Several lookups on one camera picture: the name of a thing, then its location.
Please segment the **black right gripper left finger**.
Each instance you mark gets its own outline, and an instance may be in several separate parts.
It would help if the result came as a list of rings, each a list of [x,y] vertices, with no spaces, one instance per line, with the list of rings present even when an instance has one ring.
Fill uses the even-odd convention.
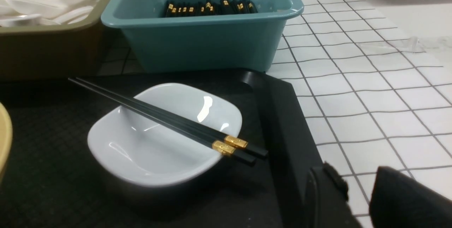
[[[310,168],[304,199],[307,228],[360,228],[349,207],[349,185],[329,163]]]

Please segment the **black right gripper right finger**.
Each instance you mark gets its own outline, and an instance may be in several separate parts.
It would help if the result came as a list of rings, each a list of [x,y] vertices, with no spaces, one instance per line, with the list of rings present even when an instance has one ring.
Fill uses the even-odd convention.
[[[375,228],[450,228],[450,199],[388,167],[377,169],[369,215]]]

